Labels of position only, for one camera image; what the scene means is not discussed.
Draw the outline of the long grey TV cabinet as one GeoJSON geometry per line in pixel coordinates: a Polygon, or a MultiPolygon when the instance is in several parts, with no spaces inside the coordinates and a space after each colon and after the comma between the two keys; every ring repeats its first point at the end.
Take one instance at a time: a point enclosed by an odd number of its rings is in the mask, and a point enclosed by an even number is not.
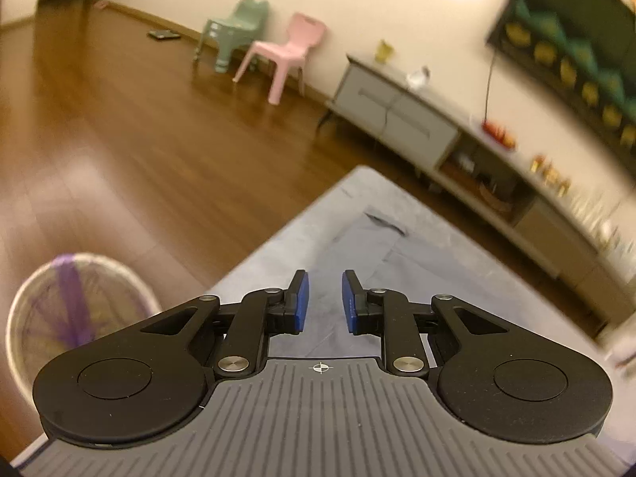
{"type": "Polygon", "coordinates": [[[635,292],[607,244],[528,161],[483,132],[479,121],[431,88],[413,91],[403,72],[350,54],[327,117],[338,116],[389,147],[562,280],[599,316],[621,324],[635,292]]]}

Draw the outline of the wall-mounted television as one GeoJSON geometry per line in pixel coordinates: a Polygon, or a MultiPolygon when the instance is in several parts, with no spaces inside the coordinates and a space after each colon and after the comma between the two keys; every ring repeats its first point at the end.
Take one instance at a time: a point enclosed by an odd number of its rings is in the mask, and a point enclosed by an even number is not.
{"type": "Polygon", "coordinates": [[[623,0],[507,0],[488,43],[635,170],[635,13],[623,0]]]}

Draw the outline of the green plastic chair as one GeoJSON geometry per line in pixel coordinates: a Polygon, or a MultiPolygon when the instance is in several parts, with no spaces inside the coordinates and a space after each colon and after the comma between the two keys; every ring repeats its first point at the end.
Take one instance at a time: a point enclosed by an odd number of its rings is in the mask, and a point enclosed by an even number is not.
{"type": "Polygon", "coordinates": [[[206,41],[212,39],[218,50],[215,71],[227,72],[234,50],[250,47],[252,42],[262,38],[269,10],[268,0],[239,0],[228,17],[208,19],[200,32],[194,64],[200,61],[206,41]]]}

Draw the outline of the red fruit plate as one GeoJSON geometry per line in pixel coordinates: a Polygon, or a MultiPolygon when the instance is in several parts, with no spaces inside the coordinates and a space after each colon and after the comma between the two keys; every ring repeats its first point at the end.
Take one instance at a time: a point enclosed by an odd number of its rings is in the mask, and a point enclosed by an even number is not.
{"type": "Polygon", "coordinates": [[[516,149],[516,138],[506,128],[495,124],[492,121],[484,120],[482,130],[486,135],[492,137],[497,143],[509,151],[516,149]]]}

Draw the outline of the gold incense burner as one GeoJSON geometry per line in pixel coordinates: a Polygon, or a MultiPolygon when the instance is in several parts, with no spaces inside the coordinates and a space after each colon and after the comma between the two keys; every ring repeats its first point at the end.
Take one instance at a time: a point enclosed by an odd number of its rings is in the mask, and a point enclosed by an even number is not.
{"type": "Polygon", "coordinates": [[[545,159],[539,170],[541,181],[548,186],[557,186],[562,183],[563,178],[560,172],[554,167],[551,161],[545,159]]]}

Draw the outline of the yellow cup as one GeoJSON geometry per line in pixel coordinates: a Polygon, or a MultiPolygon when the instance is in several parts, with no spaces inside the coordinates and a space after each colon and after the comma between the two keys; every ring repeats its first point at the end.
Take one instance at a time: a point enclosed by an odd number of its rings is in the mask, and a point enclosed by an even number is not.
{"type": "Polygon", "coordinates": [[[380,40],[380,43],[377,44],[376,51],[374,54],[374,60],[381,65],[386,65],[388,60],[394,54],[394,47],[390,45],[385,40],[380,40]]]}

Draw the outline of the pink plastic chair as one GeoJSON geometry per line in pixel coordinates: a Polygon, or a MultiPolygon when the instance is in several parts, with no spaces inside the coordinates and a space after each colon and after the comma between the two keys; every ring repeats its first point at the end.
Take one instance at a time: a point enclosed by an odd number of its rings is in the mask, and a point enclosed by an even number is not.
{"type": "Polygon", "coordinates": [[[327,31],[327,25],[306,14],[294,13],[287,28],[286,43],[254,41],[236,71],[233,82],[238,83],[256,56],[261,56],[276,65],[273,82],[268,93],[268,103],[278,106],[291,69],[300,77],[299,92],[304,95],[304,71],[306,58],[313,47],[318,47],[327,31]]]}

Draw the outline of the wicker waste basket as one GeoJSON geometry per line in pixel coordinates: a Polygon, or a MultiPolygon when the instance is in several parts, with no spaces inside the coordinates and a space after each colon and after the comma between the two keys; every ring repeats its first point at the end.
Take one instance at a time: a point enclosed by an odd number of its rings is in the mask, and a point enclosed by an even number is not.
{"type": "Polygon", "coordinates": [[[126,265],[94,253],[62,254],[16,292],[4,344],[10,374],[28,405],[50,360],[162,311],[151,287],[126,265]]]}

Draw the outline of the grey trousers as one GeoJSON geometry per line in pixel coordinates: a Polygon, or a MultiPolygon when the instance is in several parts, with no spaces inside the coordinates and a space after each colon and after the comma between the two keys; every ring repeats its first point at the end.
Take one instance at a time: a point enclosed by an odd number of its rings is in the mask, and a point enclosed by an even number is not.
{"type": "Polygon", "coordinates": [[[274,357],[372,357],[380,341],[348,333],[342,276],[353,269],[362,285],[395,290],[412,302],[452,294],[524,328],[549,337],[563,320],[516,281],[495,258],[456,236],[438,220],[418,235],[373,208],[339,232],[309,268],[309,305],[304,330],[277,336],[274,357]]]}

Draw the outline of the glass cups set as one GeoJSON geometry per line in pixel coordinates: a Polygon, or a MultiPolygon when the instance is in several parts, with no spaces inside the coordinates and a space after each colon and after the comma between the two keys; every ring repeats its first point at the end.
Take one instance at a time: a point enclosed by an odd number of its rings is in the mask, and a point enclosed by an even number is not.
{"type": "Polygon", "coordinates": [[[571,197],[570,209],[574,218],[600,246],[608,246],[618,228],[612,223],[600,194],[579,192],[571,197]]]}

